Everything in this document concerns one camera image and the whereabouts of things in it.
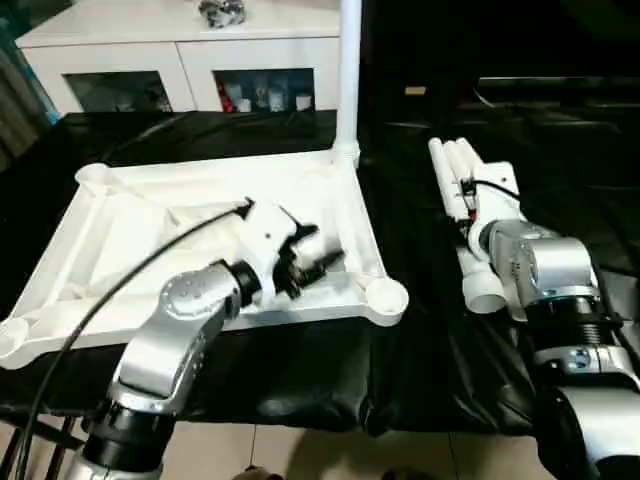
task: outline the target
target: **table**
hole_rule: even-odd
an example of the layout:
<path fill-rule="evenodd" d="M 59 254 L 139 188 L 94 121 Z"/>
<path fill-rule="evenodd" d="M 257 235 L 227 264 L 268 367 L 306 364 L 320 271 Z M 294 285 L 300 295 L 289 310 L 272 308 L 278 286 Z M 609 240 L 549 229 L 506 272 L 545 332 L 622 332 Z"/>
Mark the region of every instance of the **table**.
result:
<path fill-rule="evenodd" d="M 333 141 L 331 112 L 230 124 L 228 118 L 73 114 L 52 128 L 0 175 L 0 318 L 45 248 L 82 165 L 317 150 Z M 436 128 L 363 125 L 358 175 L 389 274 L 409 290 L 404 318 L 388 329 L 354 318 L 226 332 L 211 346 L 182 419 L 371 434 L 530 433 L 534 392 L 520 357 L 526 331 L 504 314 L 465 311 L 427 140 L 434 133 L 464 135 L 485 161 L 512 162 L 525 203 L 536 206 L 525 208 L 531 220 L 579 236 L 602 263 L 630 271 L 607 278 L 614 306 L 633 319 L 640 270 L 637 118 L 615 110 L 483 111 L 461 113 Z M 158 132 L 147 130 L 162 122 L 168 124 Z M 18 202 L 35 196 L 47 201 Z M 640 345 L 633 322 L 625 332 Z M 93 412 L 121 352 L 122 346 L 73 351 L 47 395 L 47 410 Z M 45 355 L 24 369 L 0 370 L 0 413 L 28 410 L 50 361 Z"/>

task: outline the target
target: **white pole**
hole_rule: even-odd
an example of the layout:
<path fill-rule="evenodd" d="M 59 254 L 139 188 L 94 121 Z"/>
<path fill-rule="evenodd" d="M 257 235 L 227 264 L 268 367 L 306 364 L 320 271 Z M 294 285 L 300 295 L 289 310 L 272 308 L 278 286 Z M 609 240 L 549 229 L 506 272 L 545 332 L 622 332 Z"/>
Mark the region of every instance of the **white pole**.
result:
<path fill-rule="evenodd" d="M 336 161 L 357 167 L 360 157 L 357 134 L 362 0 L 342 0 L 340 20 L 340 98 L 333 150 Z"/>

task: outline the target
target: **white cabinet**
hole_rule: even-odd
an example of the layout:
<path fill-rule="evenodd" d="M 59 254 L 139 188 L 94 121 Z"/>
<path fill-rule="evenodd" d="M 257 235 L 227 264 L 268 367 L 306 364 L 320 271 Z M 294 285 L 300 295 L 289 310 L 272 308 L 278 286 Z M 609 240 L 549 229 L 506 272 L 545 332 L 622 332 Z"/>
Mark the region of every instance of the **white cabinet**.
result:
<path fill-rule="evenodd" d="M 339 0 L 245 0 L 212 30 L 191 0 L 82 0 L 18 39 L 61 114 L 337 108 Z"/>

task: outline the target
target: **object on cabinet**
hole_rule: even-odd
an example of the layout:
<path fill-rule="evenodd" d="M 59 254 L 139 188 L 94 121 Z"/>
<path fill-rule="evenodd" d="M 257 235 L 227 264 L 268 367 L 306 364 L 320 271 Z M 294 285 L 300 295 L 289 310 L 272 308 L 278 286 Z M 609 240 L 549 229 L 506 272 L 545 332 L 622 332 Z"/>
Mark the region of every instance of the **object on cabinet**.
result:
<path fill-rule="evenodd" d="M 237 25 L 246 18 L 243 0 L 202 0 L 198 10 L 211 28 Z"/>

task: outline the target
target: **black cable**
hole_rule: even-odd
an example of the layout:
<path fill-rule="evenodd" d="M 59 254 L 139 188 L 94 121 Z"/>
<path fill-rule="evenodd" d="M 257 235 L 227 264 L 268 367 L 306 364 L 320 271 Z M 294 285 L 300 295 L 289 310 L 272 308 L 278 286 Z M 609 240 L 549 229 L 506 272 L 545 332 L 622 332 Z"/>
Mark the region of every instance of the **black cable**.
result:
<path fill-rule="evenodd" d="M 100 300 L 98 300 L 93 307 L 91 307 L 91 309 L 87 312 L 87 314 L 84 316 L 82 321 L 78 323 L 78 325 L 73 329 L 71 334 L 65 340 L 64 344 L 62 345 L 57 355 L 55 356 L 53 363 L 47 370 L 47 373 L 45 374 L 44 378 L 42 379 L 40 386 L 38 387 L 38 391 L 33 400 L 33 404 L 31 405 L 31 411 L 29 412 L 29 421 L 27 422 L 27 426 L 24 429 L 24 434 L 22 437 L 22 447 L 20 449 L 20 455 L 18 457 L 18 466 L 16 469 L 16 477 L 15 477 L 16 480 L 25 480 L 26 478 L 27 464 L 29 461 L 29 453 L 31 450 L 33 431 L 35 428 L 36 421 L 38 419 L 38 413 L 40 412 L 40 407 L 42 406 L 44 395 L 47 391 L 47 387 L 51 383 L 51 379 L 53 378 L 56 368 L 58 367 L 58 365 L 60 365 L 64 356 L 71 350 L 71 346 L 78 339 L 82 331 L 93 319 L 93 317 L 95 317 L 95 315 L 100 311 L 100 309 L 102 309 L 102 307 L 104 307 L 105 304 L 109 302 L 109 300 L 111 300 L 116 293 L 118 293 L 124 286 L 126 286 L 131 280 L 133 280 L 133 278 L 136 277 L 136 275 L 142 272 L 142 270 L 144 270 L 147 266 L 149 266 L 153 261 L 155 261 L 160 255 L 165 253 L 167 250 L 173 248 L 176 244 L 180 243 L 185 238 L 193 235 L 194 233 L 202 230 L 205 227 L 208 227 L 213 223 L 218 222 L 224 217 L 237 214 L 244 218 L 252 205 L 253 205 L 253 202 L 248 201 L 244 205 L 236 207 L 232 210 L 228 210 L 224 213 L 216 215 L 213 218 L 205 220 L 195 225 L 194 227 L 191 227 L 186 232 L 178 235 L 174 239 L 165 243 L 162 247 L 158 248 L 155 252 L 153 252 L 147 258 L 142 260 L 137 266 L 135 266 L 131 271 L 129 271 L 129 273 L 127 273 L 124 277 L 122 277 L 118 281 L 118 283 L 116 283 L 113 287 L 111 287 L 109 291 L 107 291 L 107 293 L 105 293 L 104 296 L 100 298 Z"/>
<path fill-rule="evenodd" d="M 504 193 L 508 197 L 513 198 L 516 201 L 521 201 L 520 195 L 516 192 L 512 192 L 508 188 L 503 187 L 502 185 L 498 185 L 497 183 L 489 182 L 488 180 L 472 180 L 472 185 L 484 185 L 485 187 L 491 187 L 494 190 L 498 190 L 499 192 Z"/>

